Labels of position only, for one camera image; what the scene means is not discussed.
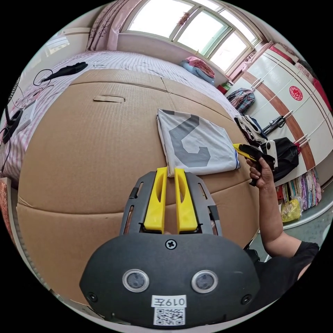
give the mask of camera lens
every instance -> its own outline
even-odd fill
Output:
[[[197,272],[192,278],[192,288],[198,293],[208,293],[217,286],[217,276],[212,271]]]
[[[141,270],[129,270],[123,275],[122,283],[129,291],[142,292],[148,288],[149,278]]]

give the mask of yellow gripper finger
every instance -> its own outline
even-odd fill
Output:
[[[185,171],[175,168],[174,184],[176,188],[176,211],[178,233],[195,231],[198,222],[192,203],[191,194],[187,185]]]
[[[240,143],[236,143],[236,144],[233,144],[233,147],[236,149],[237,153],[239,153],[239,155],[242,155],[244,157],[246,157],[247,159],[253,161],[253,162],[256,162],[256,160],[254,159],[253,156],[249,155],[248,153],[245,153],[243,152],[240,148],[241,146],[243,146],[243,144],[240,144]]]
[[[167,175],[167,167],[157,169],[144,222],[144,227],[147,231],[160,231],[164,233]]]

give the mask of striped bed sheet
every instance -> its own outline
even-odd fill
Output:
[[[72,81],[79,77],[83,72],[91,69],[126,69],[158,75],[160,77],[182,83],[205,94],[206,96],[210,97],[211,99],[218,102],[221,106],[223,106],[232,118],[234,118],[235,115],[239,114],[239,112],[230,104],[227,98],[218,89],[216,89],[208,82],[194,76],[179,65],[143,54],[121,51],[88,51],[75,55],[65,61],[62,61],[57,66],[53,67],[52,71],[55,73],[62,67],[74,65],[77,62],[82,61],[88,63],[88,66],[84,70],[74,75],[61,76],[52,79],[49,82],[48,87],[43,89],[38,95],[36,95],[37,104],[33,121],[25,129],[23,129],[19,133],[16,133],[11,138],[10,154],[6,161],[2,177],[10,178],[13,185],[18,185],[25,152],[27,150],[31,137],[35,132],[40,120],[43,118],[45,112],[60,96],[60,94],[67,89],[67,87],[71,84]],[[43,77],[49,76],[51,72],[45,71],[44,73],[45,74],[39,77],[38,80],[42,79]],[[15,104],[26,105],[27,99],[24,100],[24,98],[26,97],[29,99],[29,101],[32,101],[34,98],[36,98],[33,97],[33,95],[39,90],[41,90],[42,86],[44,86],[44,83],[42,83],[40,87],[36,87],[32,84],[26,91],[23,92],[23,97],[19,98],[15,102]],[[14,107],[11,110],[10,115],[12,116],[16,110],[17,109]],[[8,150],[8,144],[1,145],[0,165],[3,165],[3,163],[5,162]]]

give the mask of black shirt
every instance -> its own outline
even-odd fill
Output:
[[[255,263],[260,290],[249,305],[246,314],[257,311],[279,299],[297,280],[304,267],[319,251],[316,243],[302,242],[292,258],[274,257]]]

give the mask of window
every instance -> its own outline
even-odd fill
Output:
[[[142,0],[123,32],[153,35],[198,52],[227,75],[261,41],[227,5],[215,0]]]
[[[200,12],[178,39],[178,43],[205,54],[228,28],[207,11]]]
[[[206,6],[207,8],[213,10],[213,11],[219,11],[223,8],[223,5],[220,1],[211,1],[211,0],[194,0],[195,2]]]
[[[226,9],[222,11],[220,15],[233,24],[250,41],[251,44],[258,41],[259,38],[255,36],[252,31],[229,10]]]
[[[247,45],[234,32],[218,47],[211,61],[225,72],[246,49]]]
[[[161,11],[161,0],[150,0],[138,12],[128,30],[169,38],[181,17],[192,7],[191,3],[163,0]]]

